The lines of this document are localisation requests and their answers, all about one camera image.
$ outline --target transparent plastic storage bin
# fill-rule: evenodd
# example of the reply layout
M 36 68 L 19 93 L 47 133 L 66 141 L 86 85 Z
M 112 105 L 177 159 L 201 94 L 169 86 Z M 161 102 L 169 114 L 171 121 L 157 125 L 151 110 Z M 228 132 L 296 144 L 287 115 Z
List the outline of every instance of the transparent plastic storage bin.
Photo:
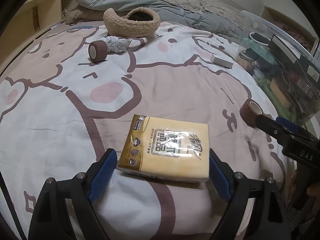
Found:
M 320 109 L 320 63 L 280 28 L 242 13 L 246 18 L 235 61 L 254 78 L 279 116 L 304 124 Z

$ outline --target blue gripper pad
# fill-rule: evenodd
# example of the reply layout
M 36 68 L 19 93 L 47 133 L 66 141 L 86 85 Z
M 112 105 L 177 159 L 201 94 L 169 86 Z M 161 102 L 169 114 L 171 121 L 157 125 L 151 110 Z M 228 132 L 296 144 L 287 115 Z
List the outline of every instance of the blue gripper pad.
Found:
M 117 153 L 115 150 L 112 150 L 91 182 L 91 190 L 88 196 L 91 203 L 101 197 L 116 165 Z
M 219 197 L 229 203 L 232 198 L 230 182 L 211 155 L 209 159 L 209 176 L 219 194 Z
M 281 117 L 281 116 L 278 116 L 276 118 L 276 122 L 280 125 L 283 125 L 285 128 L 287 128 L 290 132 L 296 134 L 296 133 L 299 133 L 299 127 L 298 125 L 290 122 L 289 120 Z

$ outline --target yellow tissue package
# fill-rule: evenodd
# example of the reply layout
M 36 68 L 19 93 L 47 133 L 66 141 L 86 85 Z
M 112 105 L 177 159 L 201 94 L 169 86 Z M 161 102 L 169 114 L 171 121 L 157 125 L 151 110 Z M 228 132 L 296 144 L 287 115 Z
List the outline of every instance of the yellow tissue package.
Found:
M 119 169 L 154 179 L 207 181 L 208 125 L 135 114 Z

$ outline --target black strap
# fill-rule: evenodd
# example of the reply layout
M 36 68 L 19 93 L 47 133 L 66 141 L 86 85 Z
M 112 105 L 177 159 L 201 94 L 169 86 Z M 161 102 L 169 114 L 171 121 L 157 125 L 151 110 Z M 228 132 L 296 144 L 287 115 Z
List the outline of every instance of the black strap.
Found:
M 14 221 L 16 227 L 17 227 L 17 230 L 19 232 L 19 235 L 20 235 L 21 239 L 22 240 L 27 240 L 26 235 L 24 234 L 24 232 L 22 230 L 22 226 L 20 224 L 20 221 L 19 221 L 19 218 L 17 216 L 16 210 L 14 209 L 12 200 L 11 200 L 10 195 L 9 195 L 8 188 L 7 188 L 7 186 L 6 186 L 5 182 L 4 182 L 4 179 L 2 177 L 1 171 L 0 171 L 0 188 L 1 188 L 2 192 L 3 192 L 4 199 L 7 202 L 8 208 L 10 210 L 10 213 L 12 215 L 13 221 Z

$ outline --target brown tape roll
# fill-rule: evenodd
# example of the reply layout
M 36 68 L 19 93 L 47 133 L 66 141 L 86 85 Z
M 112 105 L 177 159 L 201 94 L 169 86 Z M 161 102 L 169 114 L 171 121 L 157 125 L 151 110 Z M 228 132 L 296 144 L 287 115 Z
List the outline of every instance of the brown tape roll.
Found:
M 89 45 L 88 53 L 92 62 L 100 62 L 108 55 L 108 45 L 104 41 L 93 41 Z
M 247 99 L 240 108 L 240 115 L 247 125 L 256 127 L 256 117 L 263 114 L 259 104 L 252 99 Z

